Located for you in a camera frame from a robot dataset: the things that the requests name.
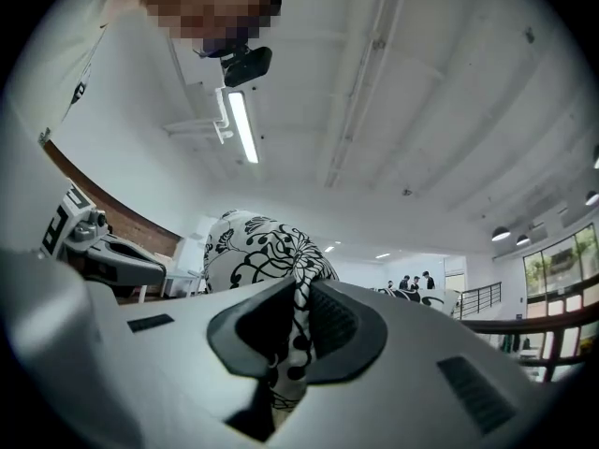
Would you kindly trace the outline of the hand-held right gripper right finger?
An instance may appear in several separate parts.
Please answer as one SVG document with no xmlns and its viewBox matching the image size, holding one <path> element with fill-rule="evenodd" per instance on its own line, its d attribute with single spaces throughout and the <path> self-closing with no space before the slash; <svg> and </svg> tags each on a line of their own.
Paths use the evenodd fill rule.
<svg viewBox="0 0 599 449">
<path fill-rule="evenodd" d="M 311 300 L 317 359 L 271 449 L 512 449 L 559 395 L 425 305 L 341 282 Z"/>
</svg>

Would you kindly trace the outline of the long ceiling light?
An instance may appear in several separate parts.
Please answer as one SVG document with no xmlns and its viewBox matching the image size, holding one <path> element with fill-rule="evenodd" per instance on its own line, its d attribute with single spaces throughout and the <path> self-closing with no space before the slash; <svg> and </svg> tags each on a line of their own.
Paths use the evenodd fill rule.
<svg viewBox="0 0 599 449">
<path fill-rule="evenodd" d="M 228 95 L 229 105 L 232 110 L 233 118 L 238 129 L 247 161 L 250 164 L 258 164 L 259 158 L 256 151 L 252 127 L 247 113 L 245 98 L 241 92 L 233 92 Z"/>
</svg>

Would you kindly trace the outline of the black straight railing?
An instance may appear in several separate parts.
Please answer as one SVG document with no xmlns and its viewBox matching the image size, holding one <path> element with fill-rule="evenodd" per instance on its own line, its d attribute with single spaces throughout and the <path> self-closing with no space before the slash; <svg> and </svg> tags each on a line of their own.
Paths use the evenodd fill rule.
<svg viewBox="0 0 599 449">
<path fill-rule="evenodd" d="M 502 302 L 502 283 L 496 282 L 460 293 L 455 304 L 453 317 L 464 320 L 478 317 Z"/>
</svg>

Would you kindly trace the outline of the white ceiling conduit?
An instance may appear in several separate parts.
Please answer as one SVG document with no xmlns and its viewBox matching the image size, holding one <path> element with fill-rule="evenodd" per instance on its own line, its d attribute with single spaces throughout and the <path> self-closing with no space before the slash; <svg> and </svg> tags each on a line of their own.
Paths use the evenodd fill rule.
<svg viewBox="0 0 599 449">
<path fill-rule="evenodd" d="M 316 166 L 317 185 L 330 188 L 338 175 L 343 153 L 354 139 L 361 95 L 366 83 L 387 58 L 390 39 L 404 0 L 349 0 L 346 40 L 339 58 L 329 106 L 328 126 Z"/>
</svg>

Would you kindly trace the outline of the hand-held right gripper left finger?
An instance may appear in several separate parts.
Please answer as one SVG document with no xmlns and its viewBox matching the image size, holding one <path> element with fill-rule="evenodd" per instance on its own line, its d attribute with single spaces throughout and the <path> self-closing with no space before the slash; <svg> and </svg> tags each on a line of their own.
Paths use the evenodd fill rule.
<svg viewBox="0 0 599 449">
<path fill-rule="evenodd" d="M 92 449 L 299 449 L 269 391 L 209 345 L 220 311 L 269 283 L 185 302 L 119 305 L 110 289 L 31 253 L 0 250 L 0 324 L 19 366 Z"/>
</svg>

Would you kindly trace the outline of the person's beige shirt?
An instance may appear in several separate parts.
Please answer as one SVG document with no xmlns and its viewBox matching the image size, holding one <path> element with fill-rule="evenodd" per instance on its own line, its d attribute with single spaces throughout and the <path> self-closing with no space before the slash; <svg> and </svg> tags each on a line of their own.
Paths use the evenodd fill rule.
<svg viewBox="0 0 599 449">
<path fill-rule="evenodd" d="M 146 82 L 140 65 L 110 67 L 117 0 L 58 0 L 36 28 L 0 102 L 0 249 L 32 252 L 66 193 L 66 177 L 44 153 L 51 137 L 80 170 L 107 164 L 132 189 L 142 213 L 176 234 L 194 222 L 195 199 L 180 169 L 153 163 L 145 145 L 159 139 L 161 105 L 135 97 Z"/>
</svg>

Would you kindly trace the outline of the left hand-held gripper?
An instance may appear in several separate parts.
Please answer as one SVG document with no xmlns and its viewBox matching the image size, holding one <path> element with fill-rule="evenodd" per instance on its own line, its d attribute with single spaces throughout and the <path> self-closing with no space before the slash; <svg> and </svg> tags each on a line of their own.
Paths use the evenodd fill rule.
<svg viewBox="0 0 599 449">
<path fill-rule="evenodd" d="M 44 234 L 41 252 L 83 270 L 116 297 L 129 298 L 142 286 L 158 285 L 166 267 L 136 243 L 109 234 L 107 215 L 72 180 Z"/>
</svg>

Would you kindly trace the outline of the black curved railing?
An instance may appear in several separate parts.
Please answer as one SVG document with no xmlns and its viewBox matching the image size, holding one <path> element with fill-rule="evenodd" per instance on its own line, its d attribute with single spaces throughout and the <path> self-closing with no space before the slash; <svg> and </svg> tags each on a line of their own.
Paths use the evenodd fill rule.
<svg viewBox="0 0 599 449">
<path fill-rule="evenodd" d="M 599 355 L 599 302 L 542 318 L 463 324 L 539 384 L 558 382 Z"/>
</svg>

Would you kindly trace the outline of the large glass window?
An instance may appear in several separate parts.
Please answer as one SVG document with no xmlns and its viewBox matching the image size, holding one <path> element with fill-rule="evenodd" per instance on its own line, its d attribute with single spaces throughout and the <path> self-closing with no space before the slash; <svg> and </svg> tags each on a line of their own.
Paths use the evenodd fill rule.
<svg viewBox="0 0 599 449">
<path fill-rule="evenodd" d="M 594 224 L 523 258 L 527 297 L 554 293 L 599 274 Z"/>
</svg>

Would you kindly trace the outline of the round floral white cushion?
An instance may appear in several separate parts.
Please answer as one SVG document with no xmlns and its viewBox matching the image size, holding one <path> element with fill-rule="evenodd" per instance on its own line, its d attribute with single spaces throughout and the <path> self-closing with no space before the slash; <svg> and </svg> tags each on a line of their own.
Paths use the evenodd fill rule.
<svg viewBox="0 0 599 449">
<path fill-rule="evenodd" d="M 211 293 L 271 287 L 215 315 L 208 324 L 209 345 L 233 374 L 259 380 L 266 404 L 277 416 L 299 405 L 317 369 L 343 361 L 340 375 L 323 382 L 348 380 L 374 359 L 352 344 L 373 330 L 381 349 L 384 326 L 364 305 L 323 285 L 339 277 L 313 240 L 296 227 L 247 210 L 230 210 L 213 225 L 204 250 L 204 272 Z"/>
</svg>

